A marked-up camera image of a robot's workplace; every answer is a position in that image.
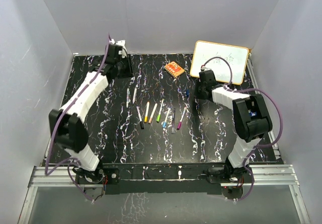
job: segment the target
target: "pen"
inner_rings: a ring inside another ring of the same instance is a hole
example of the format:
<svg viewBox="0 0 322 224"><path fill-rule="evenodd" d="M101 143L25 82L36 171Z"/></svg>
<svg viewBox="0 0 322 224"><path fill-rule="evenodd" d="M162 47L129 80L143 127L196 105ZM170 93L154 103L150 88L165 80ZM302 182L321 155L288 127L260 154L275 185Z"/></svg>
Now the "pen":
<svg viewBox="0 0 322 224"><path fill-rule="evenodd" d="M152 110L152 113L151 113L151 116L150 116L150 119L149 119L149 124L151 124L151 122L152 122L152 118L153 118L153 115L155 113L156 107L157 107L157 103L155 103L155 105L153 107L153 110Z"/></svg>
<svg viewBox="0 0 322 224"><path fill-rule="evenodd" d="M187 109L187 107L185 107L185 109L183 109L183 113L181 115L181 119L180 119L180 122L178 124L177 130L179 130L181 128L182 120L183 120L183 117L185 116L186 109Z"/></svg>
<svg viewBox="0 0 322 224"><path fill-rule="evenodd" d="M135 102L136 91L137 91L137 87L135 87L135 88L134 88L133 100L132 100L132 103L133 103L133 104L134 104L134 102Z"/></svg>
<svg viewBox="0 0 322 224"><path fill-rule="evenodd" d="M176 109L173 109L173 116L172 116L172 133L175 133L175 117L176 117Z"/></svg>
<svg viewBox="0 0 322 224"><path fill-rule="evenodd" d="M139 114L141 129L144 129L144 124L143 124L143 121L142 121L142 118L141 118L140 109L139 109L138 106L136 106L136 109L137 109L137 114Z"/></svg>
<svg viewBox="0 0 322 224"><path fill-rule="evenodd" d="M156 122L160 122L160 117L161 117L161 111L162 111L163 101L164 101L164 99L162 99L162 101L161 101L160 111L159 111L159 114L158 114L158 116L157 116L157 118L156 118Z"/></svg>
<svg viewBox="0 0 322 224"><path fill-rule="evenodd" d="M146 112L145 112L145 117L144 117L144 122L147 122L147 114L149 113L149 106L150 106L150 102L147 102L146 104Z"/></svg>
<svg viewBox="0 0 322 224"><path fill-rule="evenodd" d="M166 115L166 119L165 119L165 121L163 123L163 128L165 128L166 125L167 125L167 119L168 119L169 113L170 113L170 107L168 108L168 112L167 112L167 115Z"/></svg>
<svg viewBox="0 0 322 224"><path fill-rule="evenodd" d="M127 89L127 91L126 91L126 108L129 107L129 102L130 102L130 89Z"/></svg>

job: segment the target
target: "black marble table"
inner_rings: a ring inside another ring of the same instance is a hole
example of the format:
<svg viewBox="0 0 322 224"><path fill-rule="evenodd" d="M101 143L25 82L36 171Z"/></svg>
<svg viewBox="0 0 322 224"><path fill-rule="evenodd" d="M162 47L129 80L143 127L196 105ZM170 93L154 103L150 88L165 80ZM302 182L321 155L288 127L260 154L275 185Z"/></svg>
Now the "black marble table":
<svg viewBox="0 0 322 224"><path fill-rule="evenodd" d="M194 79L190 77L192 54L132 55L134 77L115 79L99 95L89 110L86 128L89 145L103 163L199 163L224 162L233 149L236 133L233 127L232 111L209 101L193 97ZM63 104L76 92L83 82L93 61L102 56L77 56L73 60ZM174 79L164 66L177 62L186 73ZM136 102L132 105L134 88L138 87ZM246 71L244 82L237 89L252 88L251 77ZM131 103L126 108L126 91L130 89ZM160 102L164 106L160 123L156 122ZM139 125L136 106L144 117L146 103L150 101L149 117L155 103L156 114L151 125ZM171 134L171 117L167 128L162 128L165 113L176 109L177 126L184 107L187 107L182 127ZM269 142L266 136L263 142ZM58 146L54 146L51 163L69 157ZM254 162L275 162L272 148L256 150L251 157Z"/></svg>

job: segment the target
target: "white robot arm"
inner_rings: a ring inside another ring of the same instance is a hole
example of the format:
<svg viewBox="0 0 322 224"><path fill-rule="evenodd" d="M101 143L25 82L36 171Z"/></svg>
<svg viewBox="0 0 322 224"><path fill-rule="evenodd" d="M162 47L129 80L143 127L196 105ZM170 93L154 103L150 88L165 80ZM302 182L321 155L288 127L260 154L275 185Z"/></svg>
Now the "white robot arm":
<svg viewBox="0 0 322 224"><path fill-rule="evenodd" d="M99 165L99 159L88 145L88 133L84 126L89 109L99 94L114 78L132 77L133 70L130 58L125 48L125 40L115 43L111 40L105 62L95 62L80 88L59 110L49 114L51 133L57 120L64 112L55 136L55 143L75 157L80 162L80 168L94 172Z"/></svg>
<svg viewBox="0 0 322 224"><path fill-rule="evenodd" d="M237 138L225 162L225 175L231 177L234 172L242 173L254 147L273 127L264 98L260 94L242 94L220 86L210 69L201 70L199 77L195 97L222 104L233 112Z"/></svg>

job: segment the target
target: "purple marker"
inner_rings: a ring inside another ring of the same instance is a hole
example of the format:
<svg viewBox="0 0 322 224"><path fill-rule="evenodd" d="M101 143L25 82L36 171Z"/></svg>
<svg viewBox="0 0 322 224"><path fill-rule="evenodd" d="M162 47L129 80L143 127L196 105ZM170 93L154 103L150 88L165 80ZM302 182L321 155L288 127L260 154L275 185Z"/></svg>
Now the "purple marker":
<svg viewBox="0 0 322 224"><path fill-rule="evenodd" d="M177 130L179 130L181 128L182 120L183 120L183 117L185 116L186 109L187 109L187 107L185 107L185 109L183 110L183 113L182 113L180 122L178 124Z"/></svg>

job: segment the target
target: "orange box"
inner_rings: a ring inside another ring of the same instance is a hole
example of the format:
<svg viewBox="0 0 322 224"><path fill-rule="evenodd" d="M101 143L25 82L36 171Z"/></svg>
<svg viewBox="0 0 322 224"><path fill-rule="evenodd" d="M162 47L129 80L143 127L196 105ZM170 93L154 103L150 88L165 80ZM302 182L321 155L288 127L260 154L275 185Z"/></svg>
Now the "orange box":
<svg viewBox="0 0 322 224"><path fill-rule="evenodd" d="M174 61L170 62L165 66L165 69L167 72L169 72L174 78L177 78L179 75L185 72L185 70L180 67L177 63Z"/></svg>

